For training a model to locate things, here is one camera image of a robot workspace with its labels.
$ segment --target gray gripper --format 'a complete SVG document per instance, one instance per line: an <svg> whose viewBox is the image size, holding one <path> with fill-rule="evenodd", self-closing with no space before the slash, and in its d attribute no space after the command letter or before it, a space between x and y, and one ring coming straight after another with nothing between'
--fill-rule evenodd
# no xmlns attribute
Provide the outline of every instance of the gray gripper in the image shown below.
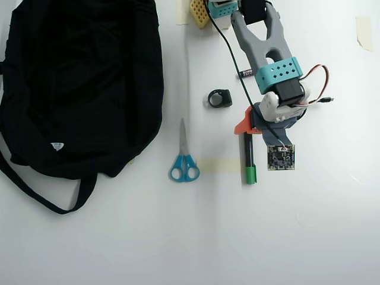
<svg viewBox="0 0 380 285"><path fill-rule="evenodd" d="M268 64L267 58L277 62L292 57L284 38L280 15L272 5L267 3L267 17L264 20L267 26L267 40L260 40L248 29L240 11L232 13L231 21L236 38L247 55L254 75L261 67Z"/></svg>

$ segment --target black marker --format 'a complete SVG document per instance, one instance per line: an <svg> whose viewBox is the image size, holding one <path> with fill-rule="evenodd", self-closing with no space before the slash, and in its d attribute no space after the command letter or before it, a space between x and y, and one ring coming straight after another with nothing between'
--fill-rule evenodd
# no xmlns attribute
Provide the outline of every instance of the black marker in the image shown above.
<svg viewBox="0 0 380 285"><path fill-rule="evenodd" d="M244 133L244 147L245 147L245 175L247 184L257 183L256 166L254 163L254 141L252 135Z"/></svg>

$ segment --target masking tape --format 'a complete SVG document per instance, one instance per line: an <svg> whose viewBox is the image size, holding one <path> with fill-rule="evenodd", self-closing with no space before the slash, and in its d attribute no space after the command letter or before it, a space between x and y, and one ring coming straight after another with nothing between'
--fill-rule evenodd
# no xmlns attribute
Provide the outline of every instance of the masking tape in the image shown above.
<svg viewBox="0 0 380 285"><path fill-rule="evenodd" d="M373 52L370 17L356 17L356 37L362 48Z"/></svg>
<svg viewBox="0 0 380 285"><path fill-rule="evenodd" d="M177 0L177 25L189 24L191 0Z"/></svg>
<svg viewBox="0 0 380 285"><path fill-rule="evenodd" d="M200 157L197 165L201 172L241 173L241 160L233 157Z"/></svg>

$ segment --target teal bracket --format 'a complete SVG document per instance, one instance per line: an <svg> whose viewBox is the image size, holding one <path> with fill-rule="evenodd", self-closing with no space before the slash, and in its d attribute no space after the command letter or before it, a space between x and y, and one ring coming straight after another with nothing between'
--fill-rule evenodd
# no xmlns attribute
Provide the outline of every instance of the teal bracket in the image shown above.
<svg viewBox="0 0 380 285"><path fill-rule="evenodd" d="M208 2L208 10L213 19L218 19L231 15L233 11L238 9L238 2L233 1L229 4L223 5L221 7L215 7L214 2Z"/></svg>
<svg viewBox="0 0 380 285"><path fill-rule="evenodd" d="M262 66L255 77L260 93L265 94L274 84L299 78L302 74L297 58L293 57Z"/></svg>

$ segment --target blue scissors handle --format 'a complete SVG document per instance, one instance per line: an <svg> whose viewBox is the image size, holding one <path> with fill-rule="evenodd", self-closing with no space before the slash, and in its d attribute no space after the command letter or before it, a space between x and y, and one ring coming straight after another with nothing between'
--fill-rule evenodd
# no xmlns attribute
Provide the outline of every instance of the blue scissors handle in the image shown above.
<svg viewBox="0 0 380 285"><path fill-rule="evenodd" d="M179 171L179 178L175 178L173 176L173 172L175 170ZM193 169L195 171L194 177L190 177L189 171L190 169ZM187 156L177 156L176 162L174 162L174 165L172 169L170 170L170 176L172 179L176 182L192 182L194 180L197 180L200 176L201 172L198 166L193 161L192 157L190 155Z"/></svg>

